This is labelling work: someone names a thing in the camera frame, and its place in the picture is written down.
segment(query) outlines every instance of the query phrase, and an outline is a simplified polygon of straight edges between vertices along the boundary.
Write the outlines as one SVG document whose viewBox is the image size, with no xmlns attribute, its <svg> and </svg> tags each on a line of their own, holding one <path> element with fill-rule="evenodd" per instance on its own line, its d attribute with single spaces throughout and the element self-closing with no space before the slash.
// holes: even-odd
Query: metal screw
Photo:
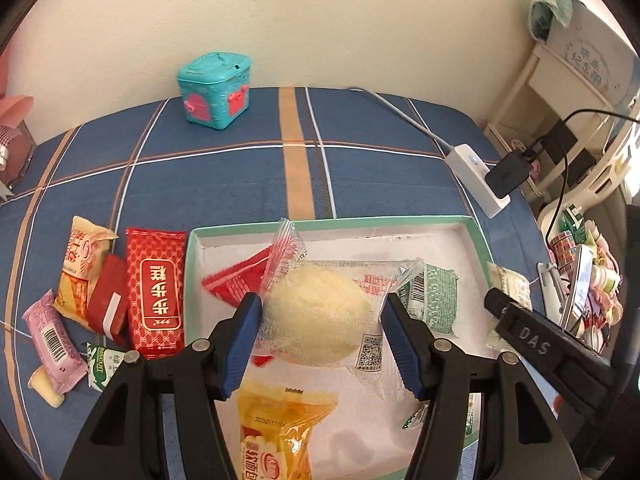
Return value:
<svg viewBox="0 0 640 480">
<path fill-rule="evenodd" d="M 192 343 L 191 348 L 196 352 L 204 352 L 205 350 L 208 350 L 210 346 L 211 343 L 208 339 L 196 339 L 196 341 Z"/>
<path fill-rule="evenodd" d="M 441 352 L 448 352 L 451 350 L 451 342 L 448 339 L 436 339 L 433 342 L 433 347 Z"/>
<path fill-rule="evenodd" d="M 502 354 L 502 360 L 508 365 L 518 364 L 518 356 L 513 352 L 505 352 L 504 354 Z"/>
<path fill-rule="evenodd" d="M 129 350 L 122 358 L 124 362 L 129 364 L 135 363 L 138 359 L 140 359 L 140 352 L 137 350 Z"/>
</svg>

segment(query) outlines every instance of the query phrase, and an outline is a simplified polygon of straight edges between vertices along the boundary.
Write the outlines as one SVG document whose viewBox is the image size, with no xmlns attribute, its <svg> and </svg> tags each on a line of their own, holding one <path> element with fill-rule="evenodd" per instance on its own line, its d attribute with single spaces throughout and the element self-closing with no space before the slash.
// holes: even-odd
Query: red toy door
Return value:
<svg viewBox="0 0 640 480">
<path fill-rule="evenodd" d="M 210 121 L 209 105 L 204 97 L 198 94 L 190 94 L 189 98 L 184 102 L 184 109 L 191 114 L 191 117 L 200 121 Z"/>
<path fill-rule="evenodd" d="M 233 117 L 244 108 L 244 98 L 248 89 L 249 85 L 242 85 L 237 92 L 231 92 L 231 94 L 229 94 L 229 117 Z"/>
</svg>

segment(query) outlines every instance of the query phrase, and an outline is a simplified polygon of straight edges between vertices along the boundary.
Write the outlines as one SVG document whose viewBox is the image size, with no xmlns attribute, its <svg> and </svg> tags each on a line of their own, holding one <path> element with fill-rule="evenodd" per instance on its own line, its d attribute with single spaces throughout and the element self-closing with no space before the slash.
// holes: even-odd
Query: black power adapter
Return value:
<svg viewBox="0 0 640 480">
<path fill-rule="evenodd" d="M 484 181 L 498 198 L 504 198 L 529 177 L 530 169 L 524 154 L 514 150 L 484 176 Z"/>
</svg>

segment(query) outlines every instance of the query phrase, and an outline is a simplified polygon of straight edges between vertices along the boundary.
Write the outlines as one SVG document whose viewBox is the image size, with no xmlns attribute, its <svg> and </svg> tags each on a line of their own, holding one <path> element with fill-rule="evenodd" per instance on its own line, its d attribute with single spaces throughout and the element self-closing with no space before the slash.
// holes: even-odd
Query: teal toy box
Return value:
<svg viewBox="0 0 640 480">
<path fill-rule="evenodd" d="M 223 130 L 249 106 L 251 59 L 211 52 L 178 71 L 184 111 L 191 123 Z"/>
</svg>

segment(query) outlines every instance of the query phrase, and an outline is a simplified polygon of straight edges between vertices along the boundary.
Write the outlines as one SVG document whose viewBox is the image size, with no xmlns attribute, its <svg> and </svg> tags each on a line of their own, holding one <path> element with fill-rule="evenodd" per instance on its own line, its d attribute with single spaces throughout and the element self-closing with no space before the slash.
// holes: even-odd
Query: orange snack package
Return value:
<svg viewBox="0 0 640 480">
<path fill-rule="evenodd" d="M 71 223 L 60 286 L 54 306 L 65 317 L 90 328 L 86 308 L 116 233 L 79 216 Z"/>
<path fill-rule="evenodd" d="M 243 381 L 238 390 L 242 480 L 311 480 L 311 429 L 337 405 L 335 394 Z"/>
</svg>

